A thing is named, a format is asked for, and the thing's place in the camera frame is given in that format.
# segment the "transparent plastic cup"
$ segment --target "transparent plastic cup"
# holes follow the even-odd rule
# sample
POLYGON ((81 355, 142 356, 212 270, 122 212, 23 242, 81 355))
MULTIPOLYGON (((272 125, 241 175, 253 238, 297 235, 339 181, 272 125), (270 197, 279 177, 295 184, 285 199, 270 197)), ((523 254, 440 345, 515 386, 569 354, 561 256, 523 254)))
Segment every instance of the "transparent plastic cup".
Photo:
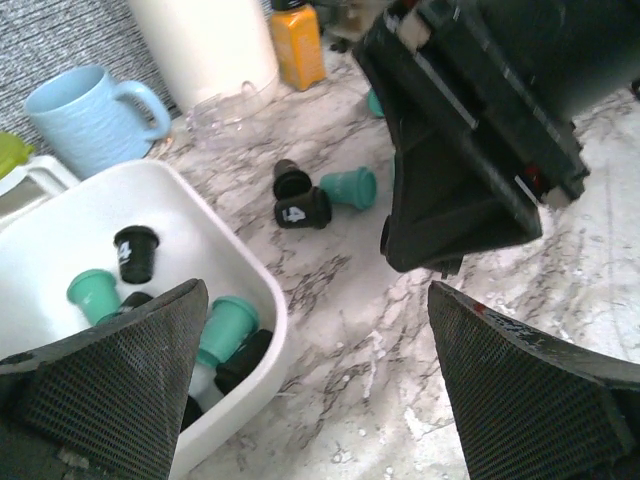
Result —
POLYGON ((264 107, 260 92, 244 82, 240 93, 220 94, 191 109, 186 116, 187 130, 196 146, 222 153, 252 148, 264 142, 266 128, 255 114, 264 107))

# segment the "white printed number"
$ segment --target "white printed number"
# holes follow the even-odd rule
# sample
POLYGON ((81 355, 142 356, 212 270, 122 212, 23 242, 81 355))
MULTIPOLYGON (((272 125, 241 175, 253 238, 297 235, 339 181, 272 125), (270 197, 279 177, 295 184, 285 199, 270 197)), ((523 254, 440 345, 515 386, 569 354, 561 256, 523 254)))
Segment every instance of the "white printed number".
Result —
POLYGON ((307 215, 298 207, 289 207, 282 212, 282 217, 286 222, 296 223, 307 218, 307 215))
POLYGON ((122 242, 118 248, 118 260, 120 260, 120 263, 127 263, 130 256, 131 248, 129 247, 129 242, 122 242))

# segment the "mug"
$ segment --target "mug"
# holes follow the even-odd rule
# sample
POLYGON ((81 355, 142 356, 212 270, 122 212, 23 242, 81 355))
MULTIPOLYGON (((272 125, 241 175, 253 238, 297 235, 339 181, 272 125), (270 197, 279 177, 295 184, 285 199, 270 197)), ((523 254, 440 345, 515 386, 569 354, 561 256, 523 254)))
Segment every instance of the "mug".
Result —
POLYGON ((146 85, 117 83, 98 65, 74 68, 36 88, 24 110, 58 158, 84 180, 144 157, 171 131, 171 117, 146 85), (133 102, 149 109, 155 126, 133 102))

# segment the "textured gray wall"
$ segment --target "textured gray wall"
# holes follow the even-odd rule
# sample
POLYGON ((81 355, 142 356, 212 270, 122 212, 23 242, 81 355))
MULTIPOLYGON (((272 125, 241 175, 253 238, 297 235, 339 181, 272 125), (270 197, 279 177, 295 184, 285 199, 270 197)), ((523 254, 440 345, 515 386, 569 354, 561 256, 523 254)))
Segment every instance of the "textured gray wall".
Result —
POLYGON ((0 131, 48 152, 22 102, 43 81, 92 63, 146 83, 178 114, 125 0, 0 0, 0 131))

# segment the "table surface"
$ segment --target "table surface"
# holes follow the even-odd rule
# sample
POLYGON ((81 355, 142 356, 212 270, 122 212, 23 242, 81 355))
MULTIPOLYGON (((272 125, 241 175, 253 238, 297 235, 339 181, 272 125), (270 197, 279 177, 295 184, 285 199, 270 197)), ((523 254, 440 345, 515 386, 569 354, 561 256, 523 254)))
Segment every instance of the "table surface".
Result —
MULTIPOLYGON (((152 156, 174 166, 248 244, 289 301, 295 362, 278 396, 198 466, 191 480, 468 478, 427 314, 438 276, 398 274, 379 254, 393 146, 366 107, 349 55, 307 92, 281 87, 261 118, 269 141, 215 158, 178 128, 152 156), (318 182, 359 166, 378 178, 374 208, 336 208, 321 231, 273 220, 282 158, 318 182)), ((640 103, 618 92, 576 120, 592 175, 544 236, 470 255, 447 283, 577 345, 640 362, 640 103)))

